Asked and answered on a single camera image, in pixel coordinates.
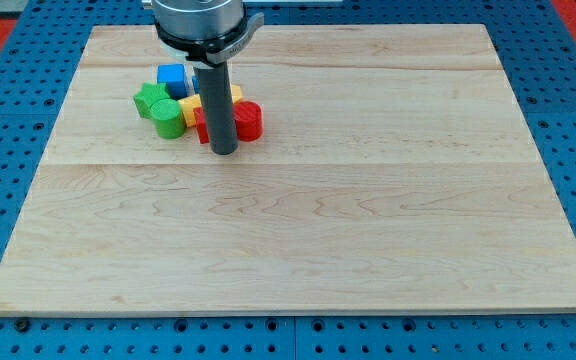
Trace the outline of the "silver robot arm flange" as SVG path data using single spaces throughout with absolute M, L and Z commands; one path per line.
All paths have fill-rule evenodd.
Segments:
M 199 68 L 228 62 L 250 43 L 265 23 L 247 13 L 242 0 L 150 0 L 161 47 L 179 61 Z

